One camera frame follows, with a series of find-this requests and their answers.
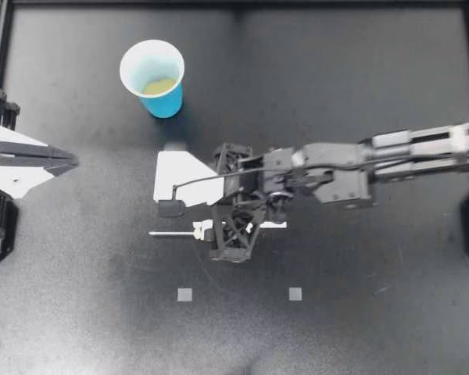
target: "small square marker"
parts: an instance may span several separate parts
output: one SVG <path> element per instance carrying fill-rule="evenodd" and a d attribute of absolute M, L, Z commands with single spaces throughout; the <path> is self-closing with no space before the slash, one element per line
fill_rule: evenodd
<path fill-rule="evenodd" d="M 288 289 L 288 300 L 289 301 L 302 301 L 303 289 L 301 287 L 290 287 Z"/>
<path fill-rule="evenodd" d="M 178 302 L 191 302 L 193 300 L 193 290 L 190 287 L 179 287 L 177 289 Z"/>

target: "black wire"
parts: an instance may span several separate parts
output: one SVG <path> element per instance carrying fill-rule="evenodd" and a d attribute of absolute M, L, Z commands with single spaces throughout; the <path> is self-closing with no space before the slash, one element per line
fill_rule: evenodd
<path fill-rule="evenodd" d="M 453 155 L 451 154 L 420 154 L 420 155 L 410 155 L 410 156 L 404 156 L 404 157 L 399 157 L 399 156 L 391 156 L 388 158 L 383 158 L 383 159 L 372 159 L 372 160 L 367 160 L 366 162 L 357 162 L 357 163 L 352 163 L 352 164 L 334 164 L 334 163 L 318 163 L 318 164 L 311 164 L 309 166 L 306 166 L 304 169 L 305 170 L 316 170 L 316 169 L 327 169 L 327 170 L 361 170 L 364 168 L 367 168 L 369 166 L 373 166 L 375 164 L 381 164 L 381 163 L 390 163 L 384 166 L 379 166 L 377 168 L 374 168 L 374 170 L 382 170 L 385 168 L 391 168 L 393 166 L 398 166 L 402 165 L 408 162 L 413 162 L 417 160 L 444 160 L 444 159 L 451 159 Z M 210 177 L 203 177 L 203 178 L 198 178 L 196 180 L 190 180 L 187 182 L 184 182 L 182 184 L 174 185 L 172 187 L 172 199 L 175 199 L 177 189 L 182 188 L 183 186 L 189 185 L 189 184 L 195 184 L 197 182 L 203 182 L 203 181 L 208 181 L 208 180 L 215 180 L 217 178 L 223 178 L 223 177 L 234 177 L 234 176 L 241 176 L 244 174 L 251 174 L 251 173 L 258 173 L 258 172 L 281 172 L 281 174 L 289 173 L 291 170 L 283 170 L 283 169 L 276 169 L 276 168 L 254 168 L 252 170 L 240 170 L 238 172 L 232 172 L 232 173 L 225 173 L 225 174 L 219 174 L 216 176 L 210 176 Z"/>
<path fill-rule="evenodd" d="M 178 188 L 182 188 L 183 186 L 186 186 L 186 185 L 189 185 L 189 184 L 195 184 L 197 182 L 203 182 L 203 181 L 208 181 L 208 180 L 215 180 L 217 178 L 241 176 L 243 174 L 251 174 L 251 173 L 258 173 L 258 172 L 288 173 L 288 172 L 290 172 L 290 170 L 283 170 L 281 168 L 280 169 L 276 169 L 276 168 L 254 168 L 253 170 L 240 170 L 238 172 L 231 172 L 231 173 L 225 173 L 225 174 L 218 174 L 216 176 L 198 178 L 196 180 L 190 180 L 190 181 L 184 182 L 182 184 L 174 185 L 172 187 L 172 199 L 175 199 L 175 195 L 176 195 L 176 192 L 177 192 Z"/>
<path fill-rule="evenodd" d="M 452 155 L 446 155 L 446 156 L 444 156 L 444 155 L 435 155 L 435 156 L 438 156 L 438 158 L 433 158 L 433 160 L 435 160 L 435 159 L 453 159 L 453 156 L 452 156 Z M 402 160 L 399 160 L 399 161 L 397 161 L 397 162 L 391 162 L 391 163 L 389 163 L 389 164 L 387 164 L 387 165 L 384 165 L 384 166 L 378 166 L 378 167 L 375 168 L 375 170 L 376 170 L 376 171 L 377 171 L 377 170 L 385 170 L 385 169 L 391 168 L 391 167 L 393 167 L 393 166 L 401 166 L 402 164 L 406 164 L 406 163 L 408 163 L 408 162 L 410 162 L 410 161 L 413 161 L 413 160 L 405 160 L 405 159 L 402 159 Z"/>
<path fill-rule="evenodd" d="M 448 159 L 448 158 L 451 158 L 451 155 L 425 154 L 425 155 L 410 155 L 410 156 L 404 156 L 401 158 L 399 156 L 390 156 L 388 158 L 372 159 L 372 160 L 367 160 L 366 162 L 358 162 L 358 163 L 352 163 L 352 164 L 333 164 L 333 163 L 311 164 L 309 166 L 306 166 L 304 169 L 315 170 L 315 169 L 323 168 L 323 169 L 330 169 L 330 170 L 361 170 L 368 166 L 372 166 L 372 165 L 380 164 L 380 163 L 389 163 L 389 162 L 408 163 L 410 161 L 418 160 L 418 159 L 440 160 L 440 159 Z"/>

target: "blue plastic cup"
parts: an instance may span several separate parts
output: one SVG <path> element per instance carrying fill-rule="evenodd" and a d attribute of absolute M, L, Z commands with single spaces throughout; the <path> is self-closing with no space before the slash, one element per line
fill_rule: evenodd
<path fill-rule="evenodd" d="M 133 45 L 120 61 L 120 79 L 144 107 L 161 119 L 172 117 L 182 106 L 184 59 L 177 48 L 166 41 L 152 39 Z M 149 82 L 175 79 L 175 85 L 156 95 L 145 95 Z"/>

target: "cup rim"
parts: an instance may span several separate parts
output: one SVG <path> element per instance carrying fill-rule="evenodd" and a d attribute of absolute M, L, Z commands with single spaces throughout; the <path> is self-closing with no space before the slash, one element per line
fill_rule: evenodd
<path fill-rule="evenodd" d="M 139 45 L 148 44 L 149 42 L 152 42 L 152 43 L 158 42 L 159 44 L 165 44 L 165 45 L 167 45 L 168 47 L 172 48 L 172 49 L 177 53 L 177 55 L 179 56 L 179 68 L 180 68 L 180 72 L 179 72 L 179 77 L 177 78 L 176 83 L 175 83 L 171 88 L 169 88 L 168 90 L 166 90 L 166 91 L 164 91 L 164 92 L 160 92 L 159 94 L 154 94 L 154 95 L 146 95 L 146 94 L 142 94 L 142 93 L 139 92 L 139 91 L 136 91 L 136 90 L 133 89 L 132 87 L 128 86 L 128 85 L 127 85 L 127 82 L 125 82 L 125 80 L 124 80 L 123 77 L 122 77 L 122 62 L 123 62 L 123 60 L 125 59 L 125 57 L 127 56 L 127 54 L 128 54 L 132 49 L 137 48 Z M 122 59 L 120 60 L 120 80 L 122 81 L 122 84 L 124 85 L 124 87 L 125 87 L 128 91 L 130 91 L 132 94 L 138 96 L 139 98 L 161 98 L 162 96 L 165 96 L 165 95 L 171 93 L 173 90 L 175 90 L 175 89 L 177 88 L 177 86 L 179 86 L 179 84 L 181 84 L 181 82 L 182 82 L 182 77 L 184 76 L 184 69 L 185 69 L 185 66 L 184 66 L 184 58 L 182 57 L 181 51 L 179 51 L 175 45 L 169 43 L 168 41 L 163 41 L 163 40 L 161 40 L 161 39 L 148 39 L 148 40 L 140 41 L 140 42 L 136 43 L 135 45 L 133 45 L 132 47 L 130 47 L 130 48 L 124 53 L 124 55 L 122 56 Z"/>

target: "black mat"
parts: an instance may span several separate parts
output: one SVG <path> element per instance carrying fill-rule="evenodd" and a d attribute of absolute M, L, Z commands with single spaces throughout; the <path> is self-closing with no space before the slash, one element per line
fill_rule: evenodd
<path fill-rule="evenodd" d="M 468 121 L 464 20 L 452 6 L 19 7 L 5 73 L 17 130 L 81 166 L 20 202 L 0 264 L 0 373 L 469 375 L 469 175 L 380 186 L 367 211 L 298 198 L 289 230 L 241 265 L 148 236 L 206 218 L 157 217 L 166 141 L 209 160 L 223 141 L 264 151 Z M 148 38 L 186 62 L 171 120 L 118 77 Z"/>

